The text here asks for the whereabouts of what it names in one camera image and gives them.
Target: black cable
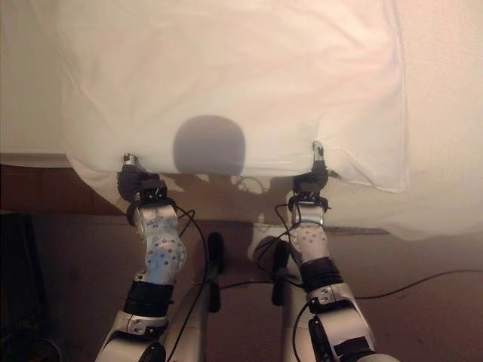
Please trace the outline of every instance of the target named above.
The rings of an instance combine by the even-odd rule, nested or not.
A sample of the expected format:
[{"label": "black cable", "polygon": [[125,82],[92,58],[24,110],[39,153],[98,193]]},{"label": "black cable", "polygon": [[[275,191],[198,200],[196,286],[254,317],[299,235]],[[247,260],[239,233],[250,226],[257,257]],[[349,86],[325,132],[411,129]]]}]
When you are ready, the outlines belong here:
[{"label": "black cable", "polygon": [[481,270],[481,269],[457,269],[457,270],[444,271],[442,273],[430,275],[429,277],[426,277],[424,279],[420,279],[420,280],[415,281],[411,284],[408,284],[404,287],[398,288],[396,290],[393,290],[393,291],[390,291],[390,292],[387,292],[387,293],[378,294],[376,296],[357,296],[356,299],[368,300],[368,299],[384,298],[385,296],[391,296],[392,294],[396,294],[396,293],[402,292],[403,290],[407,290],[409,288],[415,287],[416,285],[424,283],[425,281],[429,281],[431,279],[441,277],[443,275],[456,274],[456,273],[483,273],[483,270]]},{"label": "black cable", "polygon": [[203,235],[203,231],[199,227],[199,224],[192,218],[192,216],[189,214],[188,211],[185,211],[184,209],[182,209],[179,206],[177,206],[177,208],[180,209],[181,212],[184,213],[184,215],[186,215],[186,216],[189,217],[189,221],[192,222],[193,225],[196,227],[196,229],[198,230],[199,236],[202,239],[202,242],[203,242],[203,250],[205,251],[205,273],[203,275],[202,284],[199,287],[199,291],[196,294],[195,300],[193,301],[193,303],[191,304],[191,307],[188,310],[188,315],[186,316],[186,318],[185,318],[185,320],[183,322],[183,326],[181,326],[180,332],[178,333],[178,336],[176,338],[176,342],[174,343],[173,349],[171,350],[171,353],[169,354],[169,357],[166,360],[166,362],[170,362],[171,358],[174,355],[174,352],[176,351],[176,347],[178,346],[178,343],[180,342],[181,336],[183,335],[183,331],[184,331],[184,329],[185,329],[185,327],[186,327],[186,325],[188,323],[189,316],[193,312],[193,309],[195,308],[195,305],[196,305],[196,303],[197,303],[200,295],[202,294],[203,288],[205,287],[205,284],[206,284],[206,279],[208,277],[208,247],[206,245],[206,240],[205,240],[205,237]]},{"label": "black cable", "polygon": [[191,210],[188,210],[183,215],[181,215],[180,217],[178,217],[178,220],[179,220],[179,219],[183,218],[183,216],[189,215],[190,213],[191,213],[191,219],[188,220],[188,222],[184,226],[183,230],[181,230],[181,232],[180,232],[180,238],[183,236],[184,232],[189,228],[189,225],[191,224],[191,220],[192,219],[195,219],[196,212],[193,209],[191,209]]},{"label": "black cable", "polygon": [[297,353],[297,346],[295,345],[297,325],[299,324],[300,317],[302,317],[302,314],[304,313],[304,311],[307,309],[308,306],[309,304],[305,303],[303,307],[300,309],[299,314],[297,315],[297,318],[295,318],[294,330],[292,331],[292,349],[294,350],[294,354],[295,354],[295,358],[297,359],[297,362],[300,362],[300,357],[299,357],[299,354]]},{"label": "black cable", "polygon": [[238,287],[240,285],[246,285],[246,284],[273,284],[273,281],[240,281],[238,283],[227,284],[223,287],[220,287],[220,290]]},{"label": "black cable", "polygon": [[287,234],[290,234],[290,231],[291,231],[291,228],[288,229],[286,232],[282,232],[278,237],[274,238],[273,240],[271,240],[270,242],[266,243],[266,247],[265,247],[265,250],[262,251],[262,253],[258,256],[257,258],[257,267],[261,270],[263,270],[265,273],[268,273],[268,275],[270,275],[271,277],[273,276],[276,276],[277,278],[281,278],[282,280],[286,281],[287,283],[289,284],[292,284],[293,286],[295,287],[299,287],[299,288],[302,288],[303,286],[301,284],[297,284],[297,283],[294,283],[293,281],[291,281],[290,279],[284,277],[283,275],[277,275],[276,273],[273,273],[272,271],[270,270],[267,270],[265,269],[261,264],[260,264],[260,260],[262,259],[263,255],[265,255],[265,253],[268,251],[268,249],[270,249],[270,247],[276,242],[276,241],[280,241],[281,240],[281,237],[284,236],[284,235],[287,235]]},{"label": "black cable", "polygon": [[287,223],[285,222],[285,219],[279,213],[278,208],[279,207],[287,207],[287,206],[288,206],[288,204],[280,204],[280,205],[275,206],[275,213],[277,214],[278,218],[283,222],[286,231],[288,231]]}]

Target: white bedsheet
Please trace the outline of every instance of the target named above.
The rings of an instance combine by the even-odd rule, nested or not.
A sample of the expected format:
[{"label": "white bedsheet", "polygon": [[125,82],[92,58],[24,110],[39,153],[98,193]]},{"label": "white bedsheet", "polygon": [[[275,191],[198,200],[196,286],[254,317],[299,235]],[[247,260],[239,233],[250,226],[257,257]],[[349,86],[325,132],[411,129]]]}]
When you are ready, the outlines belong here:
[{"label": "white bedsheet", "polygon": [[[398,0],[396,5],[405,51],[411,184],[393,194],[333,179],[325,189],[333,207],[327,224],[381,227],[407,239],[481,231],[483,3]],[[2,153],[65,150],[57,135],[62,72],[49,38],[56,6],[55,0],[2,2]],[[16,12],[16,23],[5,21],[6,10]],[[9,44],[5,37],[12,34],[18,41]],[[115,202],[113,172],[80,174]],[[256,221],[235,209],[227,208],[223,218]]]}]

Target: floor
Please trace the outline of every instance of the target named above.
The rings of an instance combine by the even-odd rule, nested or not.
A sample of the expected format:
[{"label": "floor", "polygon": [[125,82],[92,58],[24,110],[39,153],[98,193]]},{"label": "floor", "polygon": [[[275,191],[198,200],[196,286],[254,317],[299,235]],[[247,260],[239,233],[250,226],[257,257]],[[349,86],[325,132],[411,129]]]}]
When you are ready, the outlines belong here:
[{"label": "floor", "polygon": [[[93,361],[132,277],[143,261],[143,245],[122,216],[34,215],[56,339],[64,361]],[[226,272],[220,285],[266,280],[247,258],[257,230],[251,224],[202,222],[206,235],[220,232]],[[374,295],[437,272],[483,269],[483,235],[401,241],[391,235],[328,234],[331,251],[357,296]],[[191,260],[180,274],[176,301],[200,265],[199,237],[183,237]],[[382,299],[362,300],[378,347],[401,361],[483,360],[483,275],[460,273],[419,284]],[[270,302],[271,286],[251,284],[222,292],[222,308],[211,314],[210,362],[280,360],[281,309]]]}]

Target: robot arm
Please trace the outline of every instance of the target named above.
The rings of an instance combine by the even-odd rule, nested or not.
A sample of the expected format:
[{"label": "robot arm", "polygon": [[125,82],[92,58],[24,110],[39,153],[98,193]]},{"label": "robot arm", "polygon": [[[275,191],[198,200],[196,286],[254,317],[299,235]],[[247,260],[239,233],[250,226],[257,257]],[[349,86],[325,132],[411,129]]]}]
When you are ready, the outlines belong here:
[{"label": "robot arm", "polygon": [[306,292],[309,332],[316,362],[394,362],[376,354],[374,337],[349,288],[331,258],[325,235],[328,202],[319,193],[328,180],[320,143],[314,144],[314,168],[294,178],[290,254]]},{"label": "robot arm", "polygon": [[176,274],[186,262],[175,205],[167,198],[164,182],[147,173],[133,155],[125,155],[118,188],[131,202],[128,220],[146,245],[146,256],[96,362],[164,361],[165,350],[158,339],[168,326],[166,314]]}]

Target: bed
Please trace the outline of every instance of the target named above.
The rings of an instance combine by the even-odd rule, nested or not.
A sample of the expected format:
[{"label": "bed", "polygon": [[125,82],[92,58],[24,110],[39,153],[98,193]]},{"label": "bed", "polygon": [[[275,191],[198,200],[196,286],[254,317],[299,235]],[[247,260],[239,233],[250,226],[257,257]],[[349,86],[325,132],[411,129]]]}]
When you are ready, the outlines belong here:
[{"label": "bed", "polygon": [[[128,2],[121,0],[89,6],[74,0],[60,3],[55,0],[2,2],[2,164],[73,167],[98,194],[125,210],[127,205],[115,189],[115,172],[122,165],[122,154],[133,152],[149,170],[163,173],[171,196],[198,209],[202,219],[273,224],[278,222],[273,206],[288,196],[290,176],[310,168],[309,146],[318,139],[326,148],[329,168],[338,175],[331,178],[323,191],[332,207],[326,216],[327,225],[380,228],[408,240],[483,229],[481,2],[380,0],[371,2],[369,11],[361,2],[336,2],[338,5],[318,2],[316,5],[288,0],[252,1],[235,7],[230,2],[221,2],[225,8],[220,10],[220,2],[206,0],[204,7],[196,11],[191,2],[179,2],[179,6],[185,7],[177,12],[170,8],[172,2],[161,2],[166,16],[160,18],[152,16],[154,12],[145,2],[140,2],[146,6],[141,12],[139,8],[127,8]],[[107,15],[113,14],[117,14],[112,17],[114,20],[102,30],[100,24]],[[227,14],[231,17],[228,24],[220,20],[226,19]],[[235,79],[226,62],[207,57],[204,62],[198,62],[204,67],[193,70],[195,76],[185,88],[182,84],[165,85],[170,83],[160,86],[160,81],[167,75],[187,79],[192,76],[188,67],[180,74],[160,73],[156,83],[149,83],[150,75],[141,72],[120,83],[132,84],[132,89],[126,90],[113,85],[120,79],[120,71],[130,74],[127,68],[119,68],[132,66],[133,62],[126,63],[125,57],[119,56],[123,61],[102,63],[100,60],[106,56],[101,56],[102,51],[98,51],[101,55],[95,52],[109,50],[106,44],[116,39],[113,35],[119,36],[119,24],[123,24],[125,32],[121,34],[127,40],[119,48],[114,47],[111,55],[128,51],[135,44],[138,48],[132,48],[133,53],[143,54],[146,49],[139,48],[140,44],[149,47],[152,37],[158,34],[146,34],[146,24],[155,24],[151,29],[172,35],[162,39],[167,42],[166,47],[173,46],[169,42],[183,35],[185,46],[179,48],[185,53],[166,58],[176,69],[178,62],[189,59],[192,49],[200,49],[198,43],[192,43],[191,28],[182,27],[183,21],[190,23],[196,19],[198,28],[193,32],[198,34],[200,29],[213,30],[204,35],[216,41],[205,42],[201,47],[201,54],[212,54],[205,50],[214,51],[217,44],[229,46],[234,42],[221,37],[213,23],[239,30],[243,27],[233,24],[257,19],[254,23],[260,24],[264,32],[251,34],[252,40],[262,39],[260,34],[267,39],[277,38],[275,35],[288,30],[276,28],[277,34],[268,36],[273,29],[270,24],[281,25],[263,23],[261,19],[266,19],[267,14],[275,14],[273,19],[282,18],[284,26],[288,23],[300,30],[299,38],[283,37],[278,43],[283,49],[293,51],[295,55],[291,59],[296,61],[279,64],[285,71],[278,73],[273,71],[273,62],[268,64],[271,78],[263,78],[266,69],[245,66],[242,68],[246,73]],[[334,22],[340,17],[347,20],[346,27]],[[166,23],[166,19],[172,18],[177,23]],[[137,21],[130,23],[130,27],[137,29],[144,42],[139,41],[139,36],[129,38],[131,31],[125,25],[126,19]],[[313,33],[311,22],[323,24],[323,34],[334,31],[334,36],[329,36],[332,41],[337,42],[340,34],[350,41],[342,43],[342,47],[336,44],[336,56],[323,48],[324,43],[311,53],[323,57],[306,59],[301,56],[306,50],[304,46],[318,44],[312,41],[318,36],[310,38],[308,44],[301,41],[304,34]],[[235,43],[241,44],[245,33],[233,32],[234,36],[241,37],[235,37],[238,42]],[[108,35],[103,38],[100,36],[103,33]],[[256,44],[257,49],[233,49],[245,64],[258,64],[258,60],[269,59],[268,53],[261,53],[269,48],[261,40]],[[253,54],[263,54],[263,57],[258,59]],[[280,53],[270,59],[280,61],[284,55]],[[310,72],[314,59],[318,62],[315,69],[337,71]],[[341,59],[346,68],[338,67]],[[152,66],[150,58],[137,57],[136,61],[142,61],[140,69]],[[367,67],[364,72],[359,71],[361,65]],[[218,78],[200,81],[199,74],[210,74],[207,66],[216,69],[213,74]],[[310,81],[294,86],[287,74]],[[321,77],[318,84],[325,87],[304,85],[315,84],[317,77]],[[234,79],[245,88],[234,91],[220,86]],[[291,86],[283,88],[280,84]],[[162,99],[170,100],[172,96],[179,100],[167,101],[162,114],[165,119],[183,119],[182,123],[168,122],[161,131],[153,126],[156,122],[148,122],[158,110],[144,105],[159,104],[156,98],[149,101],[156,93],[152,90],[156,89]],[[218,104],[215,100],[220,98],[220,92],[223,92],[223,102]],[[211,98],[206,96],[200,101],[200,94]],[[317,102],[322,96],[325,103],[321,107]],[[128,103],[137,106],[126,108]],[[204,108],[206,104],[211,104],[211,108]],[[233,109],[237,110],[233,113],[235,120],[225,116]],[[264,115],[265,121],[257,118],[260,115]],[[250,121],[244,124],[239,121],[242,119]],[[195,136],[203,129],[217,131],[196,143]],[[211,152],[214,140],[227,142],[220,142]],[[200,147],[204,151],[197,155],[196,149]],[[210,162],[206,155],[217,161]]]}]

